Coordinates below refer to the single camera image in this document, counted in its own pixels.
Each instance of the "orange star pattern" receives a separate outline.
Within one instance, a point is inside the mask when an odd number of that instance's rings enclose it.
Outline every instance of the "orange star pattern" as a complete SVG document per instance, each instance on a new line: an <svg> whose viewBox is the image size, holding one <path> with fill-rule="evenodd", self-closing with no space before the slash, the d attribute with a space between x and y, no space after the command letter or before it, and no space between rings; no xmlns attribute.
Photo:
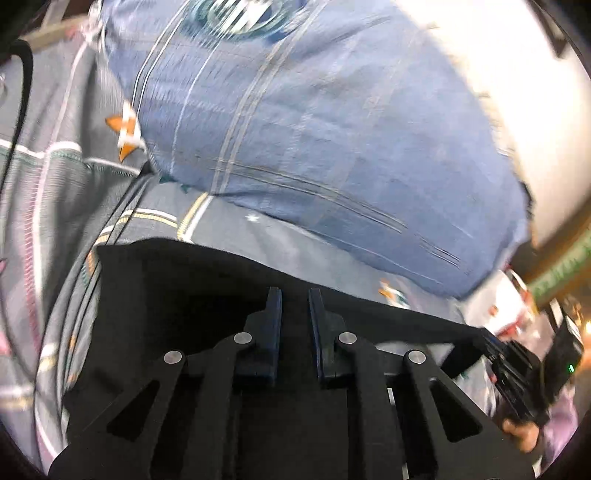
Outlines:
<svg viewBox="0 0 591 480"><path fill-rule="evenodd" d="M106 119L106 123L109 126L109 128L115 131L116 133L120 133L121 129L124 127L123 116L121 115L110 116L108 119ZM129 120L126 121L126 123L127 131L133 132L135 129L135 117L130 117ZM129 143L124 144L123 147L119 149L119 162L123 162L125 157L132 153L133 150L135 150L136 148L137 147L135 145L131 145Z"/></svg>

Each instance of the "finger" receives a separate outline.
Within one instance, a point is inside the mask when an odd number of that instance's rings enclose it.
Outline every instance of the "finger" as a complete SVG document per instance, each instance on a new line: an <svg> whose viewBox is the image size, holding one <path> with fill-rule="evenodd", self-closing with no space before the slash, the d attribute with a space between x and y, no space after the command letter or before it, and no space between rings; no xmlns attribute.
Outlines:
<svg viewBox="0 0 591 480"><path fill-rule="evenodd" d="M526 438L526 437L532 435L533 432L534 432L534 425L531 422L528 422L524 425L517 425L517 427L515 427L513 435L516 435L516 436L522 437L522 438Z"/></svg>
<svg viewBox="0 0 591 480"><path fill-rule="evenodd" d="M532 435L527 437L522 437L521 440L518 442L518 448L524 453L530 453L537 444L537 437Z"/></svg>
<svg viewBox="0 0 591 480"><path fill-rule="evenodd" d="M512 421L510 421L509 419L503 420L503 432L514 435L515 429L515 424Z"/></svg>

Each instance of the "black cable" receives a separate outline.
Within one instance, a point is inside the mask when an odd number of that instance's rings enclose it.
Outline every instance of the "black cable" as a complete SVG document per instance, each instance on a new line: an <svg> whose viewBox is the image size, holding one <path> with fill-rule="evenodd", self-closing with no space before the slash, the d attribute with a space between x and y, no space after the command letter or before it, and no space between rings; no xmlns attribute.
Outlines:
<svg viewBox="0 0 591 480"><path fill-rule="evenodd" d="M17 147L18 139L21 136L22 126L25 122L25 116L27 114L27 107L29 105L29 96L31 94L31 84L33 83L33 51L31 50L31 47L29 46L29 44L26 41L18 38L10 46L9 54L11 56L16 55L17 57L19 57L21 59L21 62L22 62L22 91L21 91L21 104L18 109L17 125L14 128L14 133L12 135L12 145L10 146L10 151L8 152L6 164L4 165L4 171L2 172L2 178L0 179L0 198L2 198L2 194L4 193L4 184L6 183L6 179L8 177L8 172L10 169L10 164L12 162L12 157L14 156L14 151Z"/></svg>
<svg viewBox="0 0 591 480"><path fill-rule="evenodd" d="M11 56L15 55L21 59L21 63L22 63L22 91L21 91L21 104L18 109L17 124L14 128L14 133L12 135L12 145L10 146L10 150L8 151L8 156L6 159L6 163L4 165L2 177L0 178L0 199L2 199L2 197L4 195L4 187L6 185L6 180L7 180L8 174L10 172L12 158L14 156L14 152L17 147L18 139L21 136L22 126L24 125L24 122L25 122L25 116L27 114L27 108L28 108L28 104L29 104L29 97L31 94L31 84L33 83L33 51L31 50L31 47L29 46L29 44L26 41L18 38L11 44L11 46L9 48L9 54ZM3 244L1 245L1 251L2 251L2 253L4 253L4 245ZM7 259L3 258L3 257L4 257L4 255L2 255L2 257L0 257L0 262L4 263L4 265L2 265L2 268L0 269L0 278L2 277L2 273L6 269ZM32 385L33 385L33 402L35 402L35 397L38 395L39 398L41 399L41 401L45 404L47 410L51 411L52 408L50 408L50 406L55 404L55 402L52 402L49 398L47 398L47 396L43 392L37 391L37 376L34 375L33 372L31 372L28 369L27 363L24 361L24 359L20 353L20 350L15 347L15 342L14 342L14 338L12 335L12 330L11 330L9 322L8 322L7 315L8 315L8 312L6 309L6 302L5 302L5 298L4 298L4 289L0 285L0 317L1 317L1 321L2 321L2 329L4 330L4 335L6 336L6 339L7 339L10 351L11 351L11 355L16 360L16 363L20 367L23 375L25 377L27 377L27 380L29 380L29 382L32 383ZM37 453L39 455L39 458L41 458L41 453L39 452L38 448L37 448Z"/></svg>

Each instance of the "white stripe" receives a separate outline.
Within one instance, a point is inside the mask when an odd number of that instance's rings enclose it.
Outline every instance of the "white stripe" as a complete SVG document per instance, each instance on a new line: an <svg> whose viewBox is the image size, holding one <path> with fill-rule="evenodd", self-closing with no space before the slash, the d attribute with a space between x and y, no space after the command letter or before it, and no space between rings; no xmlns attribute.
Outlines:
<svg viewBox="0 0 591 480"><path fill-rule="evenodd" d="M64 94L64 99L61 102L60 113L57 115L56 127L53 130L53 135L51 136L50 143L55 143L55 141L57 140L57 136L60 133L61 123L64 120L64 116L66 116L66 108L68 105L68 100L70 99L70 91L72 90L72 82L74 81L74 73L76 72L76 68L78 67L78 63L80 62L80 59L82 58L82 54L86 50L87 46L88 45L86 42L84 42L82 44L82 46L78 49L78 53L76 53L76 56L74 58L74 62L72 63L72 68L70 69L70 77L68 78L68 84L66 85L66 92Z"/></svg>
<svg viewBox="0 0 591 480"><path fill-rule="evenodd" d="M88 157L88 158L84 158L83 160L87 163L97 163L100 165L107 165L109 167L118 168L119 170L128 171L130 173L133 173L134 175L139 175L139 172L140 172L139 168L133 168L128 165L123 165L121 163L111 162L109 160L104 160L102 158Z"/></svg>
<svg viewBox="0 0 591 480"><path fill-rule="evenodd" d="M184 115L184 111L187 108L187 103L189 102L189 97L191 96L191 92L193 91L193 87L195 87L195 84L197 83L197 80L199 79L199 77L201 76L201 72L203 71L203 69L205 68L205 65L207 65L207 62L209 61L209 59L212 57L212 55L215 53L215 51L217 50L217 48L219 47L219 43L215 46L215 48L212 50L212 52L209 54L209 57L207 57L205 59L205 61L203 62L203 65L201 65L201 68L199 69L199 71L197 72L197 74L195 75L195 78L193 79L193 83L191 84L191 86L189 87L189 91L187 92L187 96L185 97L185 100L183 102L183 108L181 108L181 113L178 116L178 121L177 121L177 126L174 129L174 138L173 138L173 158L172 158L172 162L170 163L170 173L173 172L173 167L174 167L174 152L177 148L177 138L178 138L178 129L181 126L181 120L183 119L183 115Z"/></svg>
<svg viewBox="0 0 591 480"><path fill-rule="evenodd" d="M251 84L246 89L246 92L244 92L244 95L242 95L242 98L240 99L240 103L238 104L238 107L236 108L236 111L234 113L234 118L232 118L232 123L230 123L230 126L228 127L228 131L226 132L226 138L224 138L222 147L220 148L220 153L217 155L216 171L213 174L212 186L209 189L209 191L211 193L216 193L217 178L218 178L220 171L221 171L220 170L221 162L222 162L224 156L226 155L226 150L230 146L230 140L232 139L232 135L234 134L234 130L236 129L238 121L240 120L240 117L242 115L242 111L244 110L244 107L246 106L246 102L250 98L252 91L255 89L258 82L261 80L262 75L265 73L265 70L269 66L273 57L279 51L280 47L283 45L284 41L285 41L285 39L280 40L279 42L277 42L275 44L273 49L269 52L269 55L267 55L267 58L265 59L263 64L259 67L259 69L256 73L256 76L254 77Z"/></svg>
<svg viewBox="0 0 591 480"><path fill-rule="evenodd" d="M68 438L66 435L66 430L68 428L68 424L70 423L70 414L68 413L68 411L66 410L65 407L63 407L62 411L61 411L61 444L62 445L68 445Z"/></svg>
<svg viewBox="0 0 591 480"><path fill-rule="evenodd" d="M0 387L0 398L24 397L26 395L32 395L34 391L35 386L32 383Z"/></svg>
<svg viewBox="0 0 591 480"><path fill-rule="evenodd" d="M207 198L201 204L201 206L199 207L199 210L197 210L197 213L195 214L195 217L193 218L193 220L191 220L191 223L189 224L189 228L187 228L187 231L183 235L183 240L184 241L192 243L191 237L193 236L193 232L195 231L195 227L199 223L199 220L201 220L201 217L205 213L205 210L207 210L207 207L212 202L212 200L213 200L213 196L212 195L207 195Z"/></svg>
<svg viewBox="0 0 591 480"><path fill-rule="evenodd" d="M177 12L174 14L174 16L169 20L169 22L166 24L166 26L164 27L164 29L162 30L162 33L158 36L158 38L156 39L156 42L154 43L154 45L152 46L152 48L150 49L150 52L148 53L148 56L146 57L146 59L144 60L144 63L142 64L142 66L139 68L139 72L138 72L138 76L135 78L135 84L134 84L134 94L131 97L131 105L134 106L135 105L135 94L137 93L138 90L138 84L139 84L139 77L140 75L142 75L142 72L144 71L144 68L146 67L146 65L148 64L148 61L150 60L150 57L152 56L152 53L154 53L154 50L156 50L156 47L158 46L158 44L160 43L160 40L162 40L162 37L164 36L164 34L166 33L166 31L170 28L170 25L173 24L173 22L176 20L176 18L180 15L180 13L183 11L183 9L189 4L191 0L187 0L185 3L183 3L179 9L177 10Z"/></svg>
<svg viewBox="0 0 591 480"><path fill-rule="evenodd" d="M101 236L101 235L103 235L103 234L105 234L105 233L112 232L112 231L113 231L113 228L115 228L115 225L109 225L109 226L106 226L105 228L103 228L103 229L100 231L100 233L99 233L99 236Z"/></svg>
<svg viewBox="0 0 591 480"><path fill-rule="evenodd" d="M285 48L285 50L283 50L281 57L279 58L279 60L277 61L277 63L273 67L273 69L269 72L269 75L265 79L265 83L262 85L262 87L260 88L260 90L256 94L256 97L254 98L254 100L250 104L249 110L246 113L246 117L242 123L241 129L238 132L238 137L236 138L236 141L234 142L234 145L232 147L232 153L230 154L230 159L226 163L225 175L224 175L222 185L220 186L218 193L223 193L226 190L226 187L228 186L228 182L230 180L230 173L232 172L232 167L233 167L234 162L236 160L236 155L238 154L238 149L240 148L240 145L242 144L242 141L244 140L244 136L246 135L246 130L248 129L248 125L250 124L251 119L254 116L256 107L258 106L259 102L261 101L261 99L265 95L265 92L269 88L269 85L273 81L273 78L275 77L277 72L279 72L279 69L281 68L283 63L286 61L286 59L289 56L289 54L291 53L291 51L294 49L294 47L296 46L298 41L303 37L304 33L306 33L308 28L310 28L310 25L312 25L312 22L316 19L316 17L318 17L318 15L320 15L320 12L322 12L323 8L326 6L326 4L328 4L328 2L329 2L329 0L325 0L325 2L323 4L318 5L316 7L316 9L306 19L304 24L300 27L300 29L297 31L297 33L292 38L291 43Z"/></svg>
<svg viewBox="0 0 591 480"><path fill-rule="evenodd" d="M388 389L388 398L390 399L390 405L396 406L396 400L394 399L394 391L391 388Z"/></svg>
<svg viewBox="0 0 591 480"><path fill-rule="evenodd" d="M521 287L522 290L527 290L527 285L525 284L525 282L521 279L521 277L515 273L514 270L507 270L506 275L511 275L513 276L514 279L517 280L517 283L519 284L519 286Z"/></svg>
<svg viewBox="0 0 591 480"><path fill-rule="evenodd" d="M49 437L47 436L47 433L43 429L43 422L41 422L41 419L39 418L39 413L37 412L37 403L36 402L35 402L35 407L34 407L34 413L35 413L35 427L37 428L37 431L39 432L39 436L41 437L41 440L43 440L43 444L45 445L45 448L47 449L49 455L51 455L51 460L53 461L57 457L57 450L51 444L51 441L50 441Z"/></svg>
<svg viewBox="0 0 591 480"><path fill-rule="evenodd" d="M76 142L61 141L52 143L47 149L46 153L55 152L56 150L73 150L82 153L82 147Z"/></svg>
<svg viewBox="0 0 591 480"><path fill-rule="evenodd" d="M72 89L72 83L74 81L74 74L76 72L76 67L82 58L82 54L86 50L86 43L83 43L82 46L79 48L76 57L74 58L74 62L72 63L72 68L70 69L70 77L68 78L68 84L66 86L66 92L64 94L64 99L61 104L60 113L57 117L56 127L52 135L51 143L54 144L56 142L57 134L60 131L61 122L66 114L66 106L68 99L70 97L70 91ZM37 195L35 197L35 205L33 207L33 280L35 285L35 303L37 304L37 322L44 323L45 318L43 316L43 305L42 305L42 298L41 298L41 291L43 289L43 262L41 259L41 232L40 232L40 222L41 222L41 200L43 198L43 191L45 189L45 183L47 181L47 175L49 172L49 163L50 163L50 156L48 155L44 162L43 167L41 169L41 177L39 178L39 183L37 184Z"/></svg>
<svg viewBox="0 0 591 480"><path fill-rule="evenodd" d="M129 113L131 105L127 100L123 101L123 115L121 116L121 130L119 130L119 138L117 139L117 147L123 148L125 145L125 137L127 137L127 123L129 122Z"/></svg>
<svg viewBox="0 0 591 480"><path fill-rule="evenodd" d="M164 53L164 50L166 50L166 47L168 47L168 44L170 43L170 41L173 39L174 34L177 32L178 28L181 26L181 23L183 23L183 18L181 18L181 20L178 21L177 26L174 27L174 30L172 31L172 33L168 36L168 38L166 39L166 42L164 43L164 46L162 47L162 49L160 50L160 52L158 52L158 56L156 57L156 59L154 60L154 63L152 64L152 66L150 67L150 69L148 70L148 73L146 73L146 78L144 78L144 84L142 85L142 91L139 94L139 100L138 100L138 108L135 111L135 117L136 117L136 122L139 121L139 111L142 108L142 100L144 99L144 92L146 90L146 85L148 84L148 80L150 79L150 74L152 73L152 70L154 70L154 68L156 67L156 64L158 63L158 61L160 60L160 57L162 56L162 54Z"/></svg>
<svg viewBox="0 0 591 480"><path fill-rule="evenodd" d="M236 20L241 14L243 10L246 10L248 7L248 2L246 0L240 0L238 4L234 7L234 9L230 12L229 15L225 17L226 21L220 27L222 32L226 32L230 29L234 20Z"/></svg>
<svg viewBox="0 0 591 480"><path fill-rule="evenodd" d="M562 320L564 319L564 315L562 314L562 309L560 308L560 303L558 303L558 300L552 299L550 301L550 309L554 315L554 321L556 325L560 326L562 324Z"/></svg>
<svg viewBox="0 0 591 480"><path fill-rule="evenodd" d="M46 346L43 347L41 350L41 358L45 356L52 356L57 353L57 343L48 343Z"/></svg>
<svg viewBox="0 0 591 480"><path fill-rule="evenodd" d="M10 148L12 147L12 142L8 142L8 141L2 140L0 138L0 145L3 146L4 148L7 148L10 150ZM14 150L16 150L17 152L20 152L20 153L25 153L25 154L30 155L35 158L39 158L39 159L42 159L43 155L44 155L43 152L34 152L33 150L29 150L27 147L23 147L22 145L18 145L18 144Z"/></svg>
<svg viewBox="0 0 591 480"><path fill-rule="evenodd" d="M232 32L238 33L242 31L244 27L246 27L246 30L250 30L266 13L270 5L270 1L248 2L244 15L232 27Z"/></svg>
<svg viewBox="0 0 591 480"><path fill-rule="evenodd" d="M103 24L103 28L100 31L99 52L105 56L107 63L109 63L109 56L107 55L107 45L106 45L106 41L105 41L106 30L107 30L107 23L105 22Z"/></svg>

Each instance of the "blue pillow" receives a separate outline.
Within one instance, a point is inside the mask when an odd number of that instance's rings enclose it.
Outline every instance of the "blue pillow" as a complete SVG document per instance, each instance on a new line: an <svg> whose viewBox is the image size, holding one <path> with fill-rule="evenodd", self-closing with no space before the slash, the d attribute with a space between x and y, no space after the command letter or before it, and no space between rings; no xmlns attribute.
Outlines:
<svg viewBox="0 0 591 480"><path fill-rule="evenodd" d="M478 100L389 0L106 0L163 176L463 297L527 239Z"/></svg>

